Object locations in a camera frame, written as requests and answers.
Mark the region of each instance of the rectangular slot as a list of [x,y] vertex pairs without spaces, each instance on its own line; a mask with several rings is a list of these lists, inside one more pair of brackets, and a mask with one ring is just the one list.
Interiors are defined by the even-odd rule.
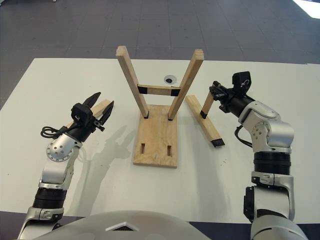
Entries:
[[141,143],[141,149],[140,149],[140,153],[141,153],[141,154],[144,154],[144,153],[145,153],[145,146],[146,146],[145,143]]
[[170,145],[168,145],[168,148],[167,148],[167,155],[168,155],[169,157],[172,157],[172,149],[171,149],[171,146],[170,146]]

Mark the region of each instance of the wooden frame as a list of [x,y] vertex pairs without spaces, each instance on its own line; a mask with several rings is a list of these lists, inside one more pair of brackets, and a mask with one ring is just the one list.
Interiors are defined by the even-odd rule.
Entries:
[[[197,72],[204,52],[196,49],[179,87],[141,85],[125,46],[116,57],[141,111],[133,164],[176,168],[178,166],[177,115]],[[174,96],[171,106],[147,105],[143,94]]]
[[215,148],[223,147],[225,142],[223,141],[214,124],[211,122],[210,118],[207,117],[212,103],[214,102],[214,98],[212,97],[211,93],[209,92],[202,108],[195,95],[186,96],[185,101],[191,109],[194,117],[200,124],[207,139]]

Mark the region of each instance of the wooden stick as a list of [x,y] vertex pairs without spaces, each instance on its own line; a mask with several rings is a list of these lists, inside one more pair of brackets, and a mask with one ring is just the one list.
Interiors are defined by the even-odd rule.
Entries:
[[194,81],[203,61],[204,61],[204,52],[201,49],[194,50],[194,53],[190,60],[188,68],[186,69],[183,79],[180,83],[181,90],[179,92],[179,95],[174,98],[171,104],[171,107],[169,109],[169,114],[168,114],[169,120],[172,120],[175,118],[178,112],[178,109],[180,108],[185,96],[187,95],[187,92],[192,82]]
[[144,96],[139,93],[137,86],[139,84],[138,79],[134,70],[134,66],[132,65],[132,62],[130,60],[130,56],[126,46],[118,46],[115,55],[118,58],[123,74],[126,78],[126,81],[129,84],[131,92],[134,96],[136,104],[138,104],[142,116],[144,118],[147,118],[149,113],[147,103]]
[[212,106],[212,103],[214,102],[214,97],[212,96],[211,92],[209,91],[208,96],[206,97],[206,100],[203,104],[202,110],[200,112],[200,115],[205,119],[208,115],[208,112]]
[[191,109],[193,115],[195,116],[196,120],[200,124],[204,134],[208,138],[208,140],[213,144],[215,148],[222,147],[225,145],[224,141],[222,140],[219,132],[211,122],[210,118],[207,117],[203,119],[200,115],[201,105],[196,98],[195,95],[188,95],[185,98],[186,103],[188,104],[189,108]]
[[178,96],[180,87],[177,86],[151,86],[138,84],[140,94],[154,94],[165,96]]
[[[91,111],[93,113],[93,116],[95,118],[98,118],[102,115],[102,112],[105,110],[105,108],[111,103],[111,101],[105,99],[101,102],[99,102],[97,105],[95,105],[94,107],[91,108]],[[70,126],[73,124],[74,122],[70,122],[66,127],[70,128]]]

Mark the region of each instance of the wooden leg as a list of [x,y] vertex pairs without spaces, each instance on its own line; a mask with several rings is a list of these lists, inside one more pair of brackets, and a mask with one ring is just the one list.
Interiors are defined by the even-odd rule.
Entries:
[[181,90],[179,92],[179,95],[174,98],[171,104],[171,107],[169,109],[169,113],[168,113],[169,120],[173,120],[175,118],[178,112],[178,109],[180,108],[183,100],[185,99],[185,96],[187,95],[187,92],[192,82],[194,81],[203,61],[204,61],[204,52],[201,49],[194,50],[191,61],[181,81],[181,84],[180,84]]
[[189,108],[191,109],[194,117],[200,124],[204,134],[206,135],[207,139],[213,144],[215,148],[222,147],[225,145],[224,141],[222,140],[219,132],[211,122],[210,118],[203,119],[200,115],[201,105],[196,98],[195,95],[188,95],[185,98],[186,103],[188,104]]
[[129,53],[127,51],[126,46],[118,46],[116,50],[116,57],[118,58],[119,64],[122,68],[124,76],[130,86],[131,92],[134,96],[136,103],[141,111],[141,114],[144,118],[148,117],[148,107],[145,101],[145,98],[142,94],[139,93],[138,90],[138,79],[134,70],[134,66],[130,60]]
[[205,119],[208,115],[208,112],[212,106],[212,103],[214,102],[214,97],[212,96],[211,92],[209,92],[208,96],[206,97],[206,100],[203,104],[202,110],[200,112],[200,115]]

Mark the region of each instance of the white table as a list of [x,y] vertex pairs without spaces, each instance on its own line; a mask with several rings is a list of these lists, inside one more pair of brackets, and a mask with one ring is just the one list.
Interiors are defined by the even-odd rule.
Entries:
[[[177,86],[187,60],[133,60],[141,84]],[[291,174],[295,222],[320,223],[320,65],[205,61],[189,94],[203,104],[214,80],[232,86],[232,75],[250,71],[248,93],[292,124]],[[71,121],[73,104],[95,92],[115,101],[104,132],[84,143],[75,161],[65,215],[88,216],[116,210],[148,210],[186,221],[248,223],[245,187],[252,186],[252,149],[234,136],[239,125],[214,103],[209,117],[226,146],[214,148],[184,102],[178,112],[178,168],[133,165],[139,109],[116,59],[35,59],[0,112],[0,211],[25,213],[32,205],[45,164],[49,139],[43,126]],[[148,104],[170,105],[172,97],[146,95]],[[244,131],[241,137],[248,138]]]

